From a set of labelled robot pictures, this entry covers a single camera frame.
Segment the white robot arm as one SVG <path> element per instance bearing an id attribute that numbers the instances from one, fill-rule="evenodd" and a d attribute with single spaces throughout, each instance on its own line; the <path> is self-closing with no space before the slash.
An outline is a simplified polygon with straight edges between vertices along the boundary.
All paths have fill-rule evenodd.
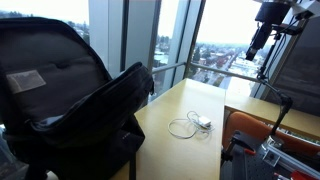
<path id="1" fill-rule="evenodd" d="M 297 20 L 310 19 L 320 16 L 320 0 L 306 0 L 297 3 L 295 0 L 254 0 L 256 2 L 281 2 L 291 6 L 292 15 Z"/>

